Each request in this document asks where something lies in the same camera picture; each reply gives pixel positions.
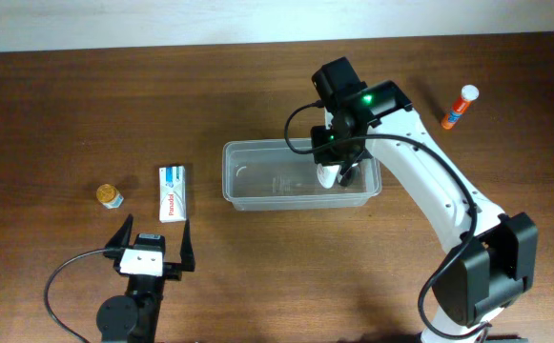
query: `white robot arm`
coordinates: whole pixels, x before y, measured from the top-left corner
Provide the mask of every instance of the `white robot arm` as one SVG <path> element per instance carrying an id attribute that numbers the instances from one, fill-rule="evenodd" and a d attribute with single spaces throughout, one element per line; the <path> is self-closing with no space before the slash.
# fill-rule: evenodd
<path id="1" fill-rule="evenodd" d="M 311 129 L 313 148 L 299 151 L 290 145 L 296 153 L 313 154 L 324 187 L 346 186 L 365 158 L 377 158 L 399 179 L 447 253 L 421 291 L 419 309 L 428 328 L 420 340 L 475 342 L 488 321 L 530 289 L 537 228 L 524 213 L 505 215 L 462 175 L 395 83 L 367 88 L 344 57 L 312 79 L 321 100 L 289 117 L 286 142 L 296 113 L 325 107 L 325 126 Z M 470 230 L 473 236 L 466 235 Z M 431 324 L 422 309 L 429 288 L 440 304 Z"/>

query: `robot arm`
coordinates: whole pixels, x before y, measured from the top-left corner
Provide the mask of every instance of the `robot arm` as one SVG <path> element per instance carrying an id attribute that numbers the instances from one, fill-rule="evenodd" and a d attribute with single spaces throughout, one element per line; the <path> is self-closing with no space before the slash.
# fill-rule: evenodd
<path id="1" fill-rule="evenodd" d="M 58 267 L 44 289 L 44 305 L 50 317 L 63 330 L 81 342 L 89 342 L 81 334 L 66 326 L 53 312 L 48 299 L 54 278 L 72 262 L 97 253 L 113 260 L 113 268 L 128 276 L 124 295 L 106 300 L 96 315 L 96 326 L 101 331 L 101 342 L 151 343 L 160 313 L 164 283 L 180 281 L 182 272 L 195 270 L 194 250 L 190 236 L 190 221 L 186 221 L 181 240 L 181 263 L 165 262 L 166 240 L 158 234 L 140 233 L 129 246 L 133 230 L 133 216 L 129 214 L 124 225 L 115 233 L 104 249 L 84 252 Z"/>
<path id="2" fill-rule="evenodd" d="M 444 263 L 452 261 L 449 268 L 440 266 L 441 276 L 431 283 L 440 308 L 421 340 L 474 342 L 482 332 L 461 335 L 494 318 L 532 286 L 537 228 L 524 213 L 505 215 L 462 175 L 395 83 L 368 88 L 344 57 L 323 66 L 312 80 L 321 99 L 314 106 L 325 107 L 326 125 L 311 129 L 312 150 L 294 152 L 313 154 L 324 187 L 336 181 L 346 186 L 366 158 L 378 158 L 399 179 L 438 235 L 447 253 Z M 465 237 L 463 245 L 473 210 L 474 236 Z"/>

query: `green led light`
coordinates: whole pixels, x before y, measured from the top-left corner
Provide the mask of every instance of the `green led light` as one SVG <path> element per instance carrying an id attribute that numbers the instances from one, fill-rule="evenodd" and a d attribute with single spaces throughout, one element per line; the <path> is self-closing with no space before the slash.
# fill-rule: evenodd
<path id="1" fill-rule="evenodd" d="M 370 103 L 372 103 L 372 94 L 363 95 L 361 99 L 366 105 L 370 105 Z"/>

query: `jar lid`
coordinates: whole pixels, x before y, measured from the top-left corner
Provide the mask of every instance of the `jar lid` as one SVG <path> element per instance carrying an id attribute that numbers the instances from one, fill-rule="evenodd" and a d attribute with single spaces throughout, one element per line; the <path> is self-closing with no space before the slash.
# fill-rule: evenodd
<path id="1" fill-rule="evenodd" d="M 117 189 L 110 185 L 105 184 L 96 190 L 96 198 L 103 204 L 112 202 L 117 196 Z"/>
<path id="2" fill-rule="evenodd" d="M 467 101 L 474 101 L 478 99 L 480 91 L 474 85 L 467 85 L 461 90 L 461 96 Z"/>

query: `cable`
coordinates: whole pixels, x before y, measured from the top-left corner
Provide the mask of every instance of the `cable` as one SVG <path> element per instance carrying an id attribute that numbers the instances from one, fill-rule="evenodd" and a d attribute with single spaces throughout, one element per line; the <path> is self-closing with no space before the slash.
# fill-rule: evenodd
<path id="1" fill-rule="evenodd" d="M 77 255 L 76 257 L 73 257 L 69 260 L 67 260 L 65 263 L 61 264 L 60 267 L 56 268 L 56 270 L 50 275 L 50 277 L 48 278 L 48 282 L 46 282 L 46 288 L 44 288 L 44 305 L 46 306 L 46 310 L 48 311 L 48 314 L 50 315 L 50 317 L 54 320 L 54 322 L 56 322 L 56 324 L 58 324 L 59 327 L 61 327 L 64 331 L 72 334 L 75 338 L 77 338 L 80 342 L 84 342 L 84 343 L 90 343 L 90 341 L 86 338 L 84 338 L 84 336 L 82 336 L 81 334 L 79 333 L 76 333 L 75 331 L 73 331 L 70 327 L 68 327 L 67 325 L 65 325 L 62 321 L 60 321 L 60 319 L 58 319 L 58 317 L 56 316 L 56 314 L 54 314 L 54 311 L 51 309 L 51 306 L 50 306 L 50 300 L 48 299 L 48 292 L 50 291 L 50 285 L 52 283 L 52 281 L 54 281 L 54 278 L 63 270 L 65 269 L 65 267 L 69 266 L 71 263 L 81 259 L 81 258 L 84 258 L 84 257 L 87 257 L 87 256 L 90 256 L 90 255 L 94 255 L 94 254 L 97 254 L 97 253 L 102 253 L 102 252 L 115 252 L 115 251 L 120 251 L 121 249 L 120 248 L 109 248 L 109 249 L 97 249 L 97 250 L 94 250 L 94 251 L 90 251 L 90 252 L 84 252 L 84 253 L 80 253 L 79 255 Z"/>
<path id="2" fill-rule="evenodd" d="M 328 149 L 330 149 L 330 148 L 332 148 L 332 147 L 334 147 L 338 144 L 351 142 L 351 141 L 356 141 L 356 140 L 365 140 L 365 139 L 391 139 L 391 140 L 396 140 L 396 141 L 411 144 L 412 146 L 418 148 L 419 150 L 422 150 L 422 151 L 426 152 L 427 154 L 429 154 L 431 157 L 433 157 L 436 160 L 436 162 L 438 162 L 446 170 L 446 172 L 450 175 L 450 177 L 452 177 L 452 179 L 455 181 L 457 186 L 459 186 L 459 188 L 461 189 L 461 192 L 465 196 L 465 200 L 467 201 L 467 204 L 469 204 L 469 216 L 471 217 L 471 224 L 469 226 L 469 231 L 467 232 L 467 234 L 463 238 L 463 240 L 462 240 L 461 244 L 459 245 L 459 248 L 456 250 L 456 252 L 454 254 L 452 254 L 452 256 L 449 259 L 444 258 L 444 260 L 441 262 L 440 266 L 436 269 L 435 272 L 433 272 L 433 274 L 431 274 L 431 276 L 429 276 L 429 278 L 427 279 L 425 284 L 422 286 L 421 292 L 419 293 L 419 300 L 417 302 L 417 307 L 419 309 L 419 315 L 421 316 L 421 320 L 422 320 L 423 324 L 427 327 L 427 329 L 429 329 L 429 331 L 431 331 L 432 333 L 436 334 L 437 336 L 439 336 L 441 338 L 452 339 L 452 340 L 466 339 L 466 338 L 470 338 L 470 337 L 478 334 L 482 330 L 490 327 L 490 324 L 488 322 L 485 322 L 485 323 L 479 325 L 478 328 L 472 330 L 469 333 L 465 333 L 465 334 L 443 333 L 442 331 L 438 330 L 438 328 L 434 327 L 431 324 L 431 322 L 427 318 L 427 315 L 425 314 L 425 310 L 424 310 L 425 296 L 427 295 L 429 290 L 436 284 L 438 279 L 442 275 L 444 275 L 446 270 L 450 266 L 452 266 L 453 263 L 455 263 L 461 257 L 461 255 L 463 254 L 465 249 L 467 249 L 467 247 L 471 243 L 472 239 L 474 238 L 474 235 L 475 235 L 475 232 L 476 232 L 476 226 L 478 224 L 478 212 L 477 212 L 477 209 L 476 209 L 476 203 L 474 203 L 474 199 L 472 198 L 471 193 L 465 187 L 465 185 L 463 184 L 462 180 L 459 178 L 457 173 L 452 169 L 452 167 L 450 167 L 450 165 L 448 165 L 448 163 L 446 163 L 446 161 L 444 161 L 443 158 L 441 158 L 441 156 L 439 156 L 435 151 L 432 151 L 431 149 L 427 148 L 421 142 L 418 142 L 414 139 L 410 139 L 410 138 L 407 138 L 407 137 L 398 136 L 398 135 L 395 135 L 395 134 L 365 134 L 365 135 L 360 135 L 360 136 L 356 136 L 356 137 L 340 138 L 340 139 L 331 141 L 329 143 L 323 144 L 321 146 L 318 146 L 318 147 L 315 147 L 315 148 L 312 148 L 312 149 L 309 149 L 309 150 L 298 150 L 298 149 L 294 148 L 292 146 L 291 142 L 289 141 L 289 134 L 288 134 L 289 133 L 288 132 L 289 123 L 292 121 L 294 116 L 296 114 L 298 114 L 300 111 L 311 108 L 311 107 L 319 107 L 320 108 L 320 107 L 322 107 L 322 105 L 323 105 L 322 102 L 319 100 L 319 101 L 316 101 L 312 104 L 302 106 L 301 108 L 295 110 L 289 116 L 289 118 L 287 119 L 287 122 L 285 123 L 285 143 L 287 144 L 287 146 L 293 152 L 298 153 L 298 154 L 316 153 L 316 152 L 321 152 L 321 151 L 328 150 Z"/>

